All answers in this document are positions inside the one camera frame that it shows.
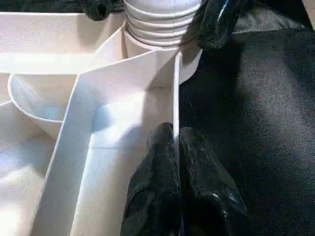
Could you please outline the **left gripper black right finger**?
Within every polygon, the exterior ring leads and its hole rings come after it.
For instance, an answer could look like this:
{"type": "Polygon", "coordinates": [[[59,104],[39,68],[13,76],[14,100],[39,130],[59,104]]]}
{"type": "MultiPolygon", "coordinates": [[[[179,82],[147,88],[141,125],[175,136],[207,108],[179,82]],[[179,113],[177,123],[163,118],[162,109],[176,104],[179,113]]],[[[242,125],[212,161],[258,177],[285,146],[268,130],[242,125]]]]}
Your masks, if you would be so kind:
{"type": "Polygon", "coordinates": [[[249,236],[251,219],[238,188],[203,135],[183,127],[179,136],[186,236],[249,236]]]}

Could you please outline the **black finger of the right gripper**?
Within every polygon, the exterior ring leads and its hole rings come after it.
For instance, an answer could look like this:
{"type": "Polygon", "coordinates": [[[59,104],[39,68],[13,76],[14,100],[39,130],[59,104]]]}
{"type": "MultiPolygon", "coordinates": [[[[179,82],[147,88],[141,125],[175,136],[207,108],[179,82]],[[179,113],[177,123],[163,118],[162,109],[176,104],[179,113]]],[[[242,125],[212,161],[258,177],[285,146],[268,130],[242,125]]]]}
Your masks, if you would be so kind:
{"type": "Polygon", "coordinates": [[[83,12],[94,21],[105,20],[111,13],[124,11],[123,0],[83,0],[83,12]]]}
{"type": "Polygon", "coordinates": [[[181,44],[195,41],[201,49],[221,49],[236,25],[235,0],[207,0],[197,10],[181,44]]]}

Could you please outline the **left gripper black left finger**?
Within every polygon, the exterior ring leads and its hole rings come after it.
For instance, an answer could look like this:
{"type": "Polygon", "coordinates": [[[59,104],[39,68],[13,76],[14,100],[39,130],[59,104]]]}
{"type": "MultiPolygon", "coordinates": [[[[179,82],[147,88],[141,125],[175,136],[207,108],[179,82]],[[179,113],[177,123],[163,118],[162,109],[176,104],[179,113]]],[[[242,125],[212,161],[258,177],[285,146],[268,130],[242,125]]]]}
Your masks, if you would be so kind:
{"type": "Polygon", "coordinates": [[[181,188],[173,126],[162,123],[147,137],[146,152],[127,192],[122,236],[177,236],[180,233],[181,188]]]}

